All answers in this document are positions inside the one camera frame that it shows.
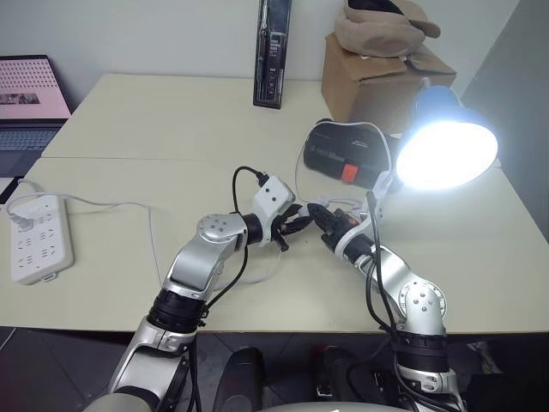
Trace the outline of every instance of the laptop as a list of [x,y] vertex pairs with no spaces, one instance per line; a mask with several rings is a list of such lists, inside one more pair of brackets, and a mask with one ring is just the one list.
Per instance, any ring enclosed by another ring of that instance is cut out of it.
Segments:
[[0,178],[25,176],[69,116],[47,56],[0,57]]

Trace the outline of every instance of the black wire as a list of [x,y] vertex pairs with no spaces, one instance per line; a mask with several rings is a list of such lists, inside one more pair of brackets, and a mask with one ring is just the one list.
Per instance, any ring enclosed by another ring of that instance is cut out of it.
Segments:
[[408,401],[409,405],[412,407],[413,412],[419,412],[418,405],[415,404],[415,401],[408,393],[402,392],[401,397],[404,397]]
[[[202,412],[202,402],[200,400],[200,391],[198,390],[198,356],[196,350],[196,336],[195,340],[189,347],[189,365],[190,365],[190,379],[192,381],[192,393],[194,393],[194,404],[196,406],[196,412]],[[187,411],[192,410],[192,399]]]
[[[238,199],[237,199],[237,177],[240,172],[243,170],[254,173],[256,177],[259,179],[262,176],[261,172],[258,172],[253,167],[248,166],[239,166],[236,168],[234,173],[232,174],[232,205],[234,206],[234,211],[236,213],[240,213],[240,210],[238,209]],[[240,280],[242,275],[244,274],[244,271],[246,270],[246,264],[248,264],[248,246],[244,246],[244,258],[242,259],[242,265],[240,266],[240,270],[238,271],[237,275],[232,279],[231,283],[225,286],[221,292],[219,292],[209,303],[206,305],[206,310],[208,311],[215,302],[217,302],[221,297],[223,297],[224,294],[226,294],[234,285],[237,284],[237,282]]]
[[368,268],[368,271],[366,272],[366,306],[368,307],[368,313],[370,313],[370,316],[372,316],[373,319],[379,324],[381,329],[383,329],[390,335],[393,335],[393,331],[391,330],[390,326],[377,315],[376,311],[374,310],[374,306],[371,303],[371,278],[375,268],[376,264],[372,263]]
[[232,174],[232,205],[234,206],[234,211],[237,213],[240,213],[240,210],[238,210],[238,200],[237,200],[237,177],[240,172],[243,170],[254,173],[256,177],[258,177],[260,172],[258,172],[256,169],[248,166],[239,166]]
[[240,270],[238,271],[237,275],[232,279],[231,283],[225,286],[225,288],[219,292],[209,303],[206,305],[207,310],[209,310],[215,302],[217,302],[221,297],[226,294],[230,288],[232,288],[236,283],[240,280],[240,277],[244,274],[244,271],[246,269],[246,264],[248,263],[248,246],[244,246],[244,259],[242,260],[242,266],[240,266]]
[[376,198],[374,197],[371,191],[366,192],[366,201],[368,202],[368,210],[370,210],[370,219],[371,219],[371,228],[374,232],[374,245],[376,247],[376,252],[374,255],[376,261],[376,270],[377,270],[377,288],[379,289],[379,294],[381,294],[381,299],[385,310],[387,311],[387,316],[389,316],[390,329],[392,331],[396,330],[395,317],[393,316],[393,311],[389,306],[389,300],[387,299],[387,293],[383,288],[383,278],[381,275],[381,240],[379,239],[379,228],[377,227],[377,218],[376,218]]
[[190,399],[189,399],[189,405],[187,406],[187,412],[192,412],[193,407],[195,406],[195,400],[196,400],[196,385],[192,382],[192,374],[190,376]]
[[346,373],[347,385],[349,385],[349,388],[351,388],[351,391],[353,392],[354,396],[356,396],[356,398],[359,399],[361,402],[366,402],[366,400],[360,395],[359,390],[354,385],[353,380],[351,379],[351,373],[357,367],[361,367],[365,363],[369,363],[369,362],[373,361],[374,359],[376,359],[379,356],[379,354],[381,354],[383,352],[383,350],[390,343],[390,341],[391,341],[391,338],[389,336],[388,338],[384,339],[380,343],[380,345],[376,348],[376,350],[374,350],[373,353],[370,356],[368,356],[367,359],[355,362],[354,364],[352,364],[351,366],[349,366],[347,368],[347,373]]
[[[395,318],[393,316],[393,312],[389,306],[389,301],[387,300],[387,293],[385,289],[383,288],[383,278],[381,274],[381,240],[379,237],[379,229],[377,227],[377,218],[375,214],[375,197],[371,191],[366,192],[366,201],[368,202],[368,209],[370,210],[370,217],[371,217],[371,226],[374,233],[374,245],[376,247],[376,252],[374,255],[375,265],[377,269],[377,287],[379,289],[379,293],[381,294],[383,305],[385,306],[385,310],[387,311],[387,316],[389,316],[390,321],[390,334],[392,337],[396,338],[396,324],[395,324]],[[377,315],[375,315],[375,312],[373,311],[373,306],[371,306],[371,297],[368,296],[370,293],[371,288],[371,275],[373,274],[373,271],[369,270],[368,273],[371,274],[366,277],[366,303],[370,301],[370,305],[368,306],[368,310],[371,311],[371,315],[373,318],[376,318]],[[446,412],[461,412],[459,409],[452,408],[451,406],[447,405],[446,403],[439,402],[435,399],[432,399],[430,397],[426,397],[425,395],[418,393],[411,389],[407,383],[402,379],[402,376],[400,374],[400,371],[398,370],[398,360],[396,356],[396,352],[394,355],[394,369],[395,369],[395,375],[399,381],[399,384],[402,386],[404,391],[412,397],[416,402],[421,403],[422,405],[433,408],[438,411],[446,411]]]
[[439,401],[436,401],[435,399],[432,399],[430,397],[426,397],[425,395],[422,395],[419,392],[414,391],[412,388],[410,388],[406,382],[404,382],[404,379],[402,379],[402,376],[398,370],[398,360],[396,359],[396,353],[394,355],[393,359],[393,367],[395,369],[395,375],[398,379],[399,384],[401,384],[402,389],[410,395],[413,399],[415,399],[417,402],[421,403],[422,405],[428,407],[428,408],[434,408],[438,411],[445,411],[445,412],[461,412],[459,409],[452,408],[451,406],[447,405],[446,403],[442,403]]

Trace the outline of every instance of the black cylinder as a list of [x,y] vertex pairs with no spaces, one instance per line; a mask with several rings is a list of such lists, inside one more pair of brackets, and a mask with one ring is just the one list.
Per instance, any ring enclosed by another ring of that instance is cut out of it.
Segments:
[[148,312],[147,321],[175,333],[192,333],[198,327],[206,302],[162,289]]
[[261,242],[263,239],[263,229],[259,218],[256,215],[250,214],[242,216],[242,219],[248,228],[247,245]]
[[424,372],[448,372],[446,336],[424,336],[399,332],[398,364]]

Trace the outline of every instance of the white table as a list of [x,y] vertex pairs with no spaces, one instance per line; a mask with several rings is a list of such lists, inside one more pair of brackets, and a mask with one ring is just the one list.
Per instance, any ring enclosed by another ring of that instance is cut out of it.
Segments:
[[285,82],[280,110],[251,104],[252,80],[103,76],[43,157],[295,161],[330,113],[319,82]]
[[[293,186],[293,165],[311,126],[329,116],[318,82],[287,82],[281,110],[254,107],[250,80],[104,76],[28,177],[47,190],[154,207],[162,275],[207,213],[232,209],[230,179],[241,164]],[[239,180],[242,210],[256,190]],[[301,167],[305,198],[364,191]],[[16,194],[26,188],[19,188]],[[0,219],[0,324],[134,330],[159,285],[144,210],[108,211],[69,202],[75,265],[57,280],[9,280],[9,224]],[[388,197],[383,243],[449,301],[453,333],[549,330],[549,246],[497,167],[452,191],[401,190]],[[364,281],[335,258],[314,227],[293,235],[275,278],[234,289],[210,330],[375,331]],[[252,248],[248,277],[276,248]],[[226,266],[236,273],[240,257]]]
[[[154,237],[164,275],[197,220],[231,209],[233,165],[157,160],[42,159],[29,173],[47,190],[90,200],[139,200],[154,207]],[[287,164],[269,169],[286,181]],[[241,208],[255,186],[245,177]],[[363,191],[303,169],[305,197],[359,196]],[[26,191],[20,187],[17,193]],[[75,330],[134,330],[159,291],[145,212],[133,206],[107,211],[69,201],[75,265],[58,279],[31,287],[9,270],[8,223],[0,219],[0,324]],[[445,193],[401,191],[387,199],[383,243],[445,292],[450,333],[549,329],[549,247],[509,182],[493,168],[472,184]],[[334,257],[310,227],[289,237],[290,251],[274,278],[233,289],[208,318],[207,330],[376,331],[365,309],[364,280]],[[248,277],[274,261],[276,247],[250,249]],[[232,277],[241,256],[226,266]]]

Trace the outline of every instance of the desk lamp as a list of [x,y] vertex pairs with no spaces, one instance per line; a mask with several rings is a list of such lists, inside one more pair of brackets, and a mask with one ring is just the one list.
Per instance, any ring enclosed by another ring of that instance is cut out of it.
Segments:
[[414,102],[396,174],[416,189],[448,189],[480,176],[497,153],[498,141],[479,113],[462,106],[449,88],[429,87]]

